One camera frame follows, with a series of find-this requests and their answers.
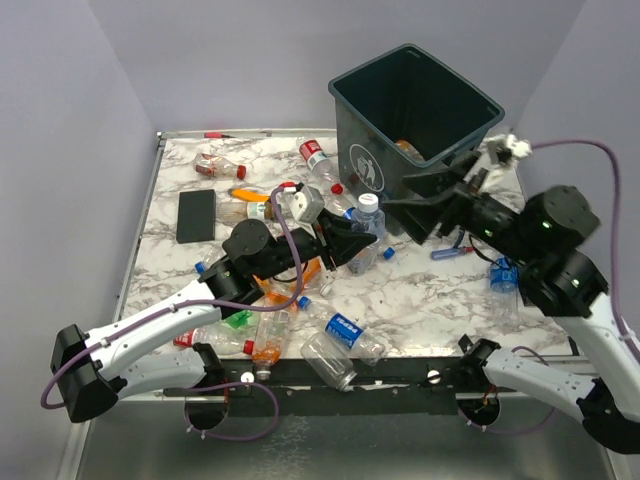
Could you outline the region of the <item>crushed water bottle white cap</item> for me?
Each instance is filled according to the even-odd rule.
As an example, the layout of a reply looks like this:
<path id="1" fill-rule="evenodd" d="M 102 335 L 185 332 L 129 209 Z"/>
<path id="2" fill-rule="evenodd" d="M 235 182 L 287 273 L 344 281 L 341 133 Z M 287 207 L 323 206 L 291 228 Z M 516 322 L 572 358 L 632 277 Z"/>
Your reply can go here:
<path id="1" fill-rule="evenodd" d="M 373 193 L 361 194 L 352 209 L 350 220 L 352 231 L 376 236 L 373 244 L 360 251 L 347 264 L 353 275 L 361 276 L 374 264 L 386 234 L 385 213 L 380 209 L 378 196 Z"/>

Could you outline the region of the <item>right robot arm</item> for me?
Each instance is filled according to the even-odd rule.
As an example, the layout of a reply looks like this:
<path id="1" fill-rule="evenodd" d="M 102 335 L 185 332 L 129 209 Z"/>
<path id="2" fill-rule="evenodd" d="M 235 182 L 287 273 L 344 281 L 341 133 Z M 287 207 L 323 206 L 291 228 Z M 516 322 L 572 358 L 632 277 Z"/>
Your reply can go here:
<path id="1" fill-rule="evenodd" d="M 639 342 L 615 313 L 613 287 L 578 246 L 600 225 L 585 197 L 559 185 L 516 212 L 469 182 L 422 196 L 422 175 L 404 178 L 414 199 L 386 200 L 382 208 L 417 243 L 459 226 L 518 268 L 522 292 L 559 325 L 595 368 L 594 378 L 555 370 L 517 356 L 498 343 L 459 341 L 459 378 L 469 390 L 494 385 L 520 391 L 579 421 L 600 445 L 620 454 L 639 451 Z"/>

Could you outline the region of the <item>pepsi label clear bottle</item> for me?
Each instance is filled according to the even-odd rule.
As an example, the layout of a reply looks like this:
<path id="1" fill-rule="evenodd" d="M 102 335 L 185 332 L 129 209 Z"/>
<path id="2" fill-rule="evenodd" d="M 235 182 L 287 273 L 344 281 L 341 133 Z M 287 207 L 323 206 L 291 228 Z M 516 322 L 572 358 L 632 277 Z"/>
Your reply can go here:
<path id="1" fill-rule="evenodd" d="M 385 345 L 333 307 L 318 304 L 307 296 L 298 299 L 298 307 L 320 331 L 327 333 L 365 364 L 375 366 L 382 359 Z"/>

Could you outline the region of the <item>clear glass jar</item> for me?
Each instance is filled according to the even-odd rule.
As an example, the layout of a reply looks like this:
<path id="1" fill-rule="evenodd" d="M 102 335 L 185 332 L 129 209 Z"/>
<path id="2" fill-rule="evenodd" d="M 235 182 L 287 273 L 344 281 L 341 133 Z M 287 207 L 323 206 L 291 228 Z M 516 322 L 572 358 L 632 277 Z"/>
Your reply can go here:
<path id="1" fill-rule="evenodd" d="M 325 332 L 311 336 L 301 346 L 300 353 L 320 378 L 338 391 L 345 391 L 357 376 L 352 360 Z"/>

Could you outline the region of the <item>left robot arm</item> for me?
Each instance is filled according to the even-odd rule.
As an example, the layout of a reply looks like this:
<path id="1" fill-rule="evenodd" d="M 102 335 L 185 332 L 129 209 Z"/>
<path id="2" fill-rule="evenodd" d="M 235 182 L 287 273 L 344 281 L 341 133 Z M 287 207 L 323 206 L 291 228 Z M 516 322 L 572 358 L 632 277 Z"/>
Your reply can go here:
<path id="1" fill-rule="evenodd" d="M 348 220 L 326 210 L 310 228 L 284 229 L 279 237 L 259 220 L 243 220 L 223 242 L 223 256 L 167 299 L 88 332 L 75 324 L 61 329 L 41 406 L 65 409 L 71 422 L 82 423 L 140 393 L 193 388 L 210 394 L 221 380 L 212 347 L 169 355 L 158 348 L 189 330 L 255 309 L 264 295 L 262 280 L 300 270 L 315 258 L 334 270 L 374 241 L 374 235 L 353 231 Z"/>

